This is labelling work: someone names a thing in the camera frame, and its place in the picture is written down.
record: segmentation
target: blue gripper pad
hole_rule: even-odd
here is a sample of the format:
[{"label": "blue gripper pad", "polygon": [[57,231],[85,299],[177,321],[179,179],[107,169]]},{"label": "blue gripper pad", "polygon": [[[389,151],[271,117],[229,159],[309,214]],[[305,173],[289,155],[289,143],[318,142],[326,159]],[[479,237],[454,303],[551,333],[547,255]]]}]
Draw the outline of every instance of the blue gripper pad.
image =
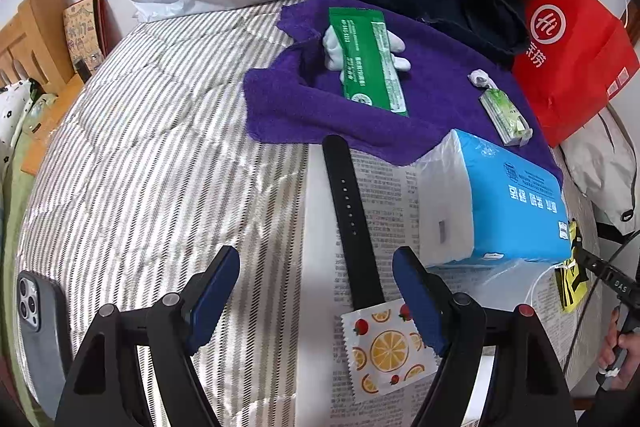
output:
[{"label": "blue gripper pad", "polygon": [[444,357],[449,348],[449,340],[444,336],[442,312],[431,298],[414,263],[420,262],[410,248],[398,248],[392,262],[394,279],[396,279],[405,304],[411,310],[415,326],[418,328],[422,340],[438,356]]},{"label": "blue gripper pad", "polygon": [[185,345],[190,357],[211,340],[222,310],[240,274],[238,251],[229,247],[223,256],[218,269],[191,311],[191,335],[187,338]]}]

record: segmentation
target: gray phone case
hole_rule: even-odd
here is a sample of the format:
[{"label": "gray phone case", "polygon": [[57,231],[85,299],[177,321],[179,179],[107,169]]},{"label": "gray phone case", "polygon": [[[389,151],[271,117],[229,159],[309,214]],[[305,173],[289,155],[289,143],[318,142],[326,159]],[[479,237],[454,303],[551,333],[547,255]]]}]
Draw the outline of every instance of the gray phone case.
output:
[{"label": "gray phone case", "polygon": [[[26,295],[22,295],[22,280],[25,282]],[[33,297],[33,308],[25,297]],[[36,398],[46,415],[55,419],[71,365],[65,297],[51,281],[21,271],[17,281],[17,302],[22,343]],[[28,309],[27,318],[21,303]]]}]

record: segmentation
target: white circle logo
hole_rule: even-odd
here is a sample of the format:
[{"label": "white circle logo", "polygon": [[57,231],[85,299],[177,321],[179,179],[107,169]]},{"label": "white circle logo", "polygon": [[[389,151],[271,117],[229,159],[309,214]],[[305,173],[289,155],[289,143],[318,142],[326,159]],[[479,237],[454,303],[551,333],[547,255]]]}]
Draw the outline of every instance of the white circle logo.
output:
[{"label": "white circle logo", "polygon": [[353,102],[366,103],[367,105],[373,105],[373,101],[364,93],[357,92],[351,97]]},{"label": "white circle logo", "polygon": [[566,18],[562,10],[553,4],[543,4],[531,17],[531,36],[540,44],[558,42],[566,30]]}]

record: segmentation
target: green bedsheet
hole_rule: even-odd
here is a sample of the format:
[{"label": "green bedsheet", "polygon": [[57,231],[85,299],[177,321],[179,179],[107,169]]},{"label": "green bedsheet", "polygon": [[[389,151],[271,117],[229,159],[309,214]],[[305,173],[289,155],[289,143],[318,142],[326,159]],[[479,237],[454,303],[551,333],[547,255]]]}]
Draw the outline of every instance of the green bedsheet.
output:
[{"label": "green bedsheet", "polygon": [[[55,96],[44,95],[41,98],[45,98],[49,102],[55,99]],[[17,276],[17,273],[15,273],[15,253],[18,248],[22,216],[27,208],[29,195],[35,181],[33,176],[20,170],[20,165],[22,165],[22,160],[32,141],[28,127],[30,125],[34,126],[40,121],[41,110],[42,106],[34,104],[33,109],[25,120],[23,132],[20,134],[15,147],[14,159],[2,183],[2,196],[4,199],[4,233],[2,238],[4,244],[1,253],[2,263],[0,264],[0,291],[2,293],[0,339],[2,340],[2,355],[14,377],[15,388],[25,415],[32,425],[46,427],[53,425],[53,422],[47,418],[33,399],[33,396],[31,396],[29,388],[22,377],[22,372],[18,365],[17,351],[14,346],[14,331],[16,327],[14,318],[14,280]]]}]

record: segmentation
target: human hand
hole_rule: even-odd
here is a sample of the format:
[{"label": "human hand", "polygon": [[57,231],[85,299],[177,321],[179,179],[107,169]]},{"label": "human hand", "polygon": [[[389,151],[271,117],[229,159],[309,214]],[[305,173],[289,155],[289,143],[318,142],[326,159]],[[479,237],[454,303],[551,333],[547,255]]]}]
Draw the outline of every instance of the human hand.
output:
[{"label": "human hand", "polygon": [[602,343],[602,349],[598,356],[598,365],[602,369],[606,369],[616,360],[616,356],[613,353],[614,347],[620,346],[627,350],[625,362],[622,364],[618,375],[611,382],[611,389],[613,390],[626,389],[635,375],[638,365],[640,365],[640,334],[628,333],[618,336],[617,321],[619,316],[620,312],[615,308],[611,312],[609,331],[607,331],[607,336]]},{"label": "human hand", "polygon": [[[396,57],[394,53],[402,53],[404,51],[404,42],[402,39],[387,30],[389,37],[389,49],[391,57],[394,61],[394,67],[398,71],[409,71],[411,63],[402,57]],[[324,46],[324,65],[329,71],[340,71],[340,81],[344,84],[344,57],[342,56],[342,46],[338,40],[333,26],[324,33],[322,38]]]}]

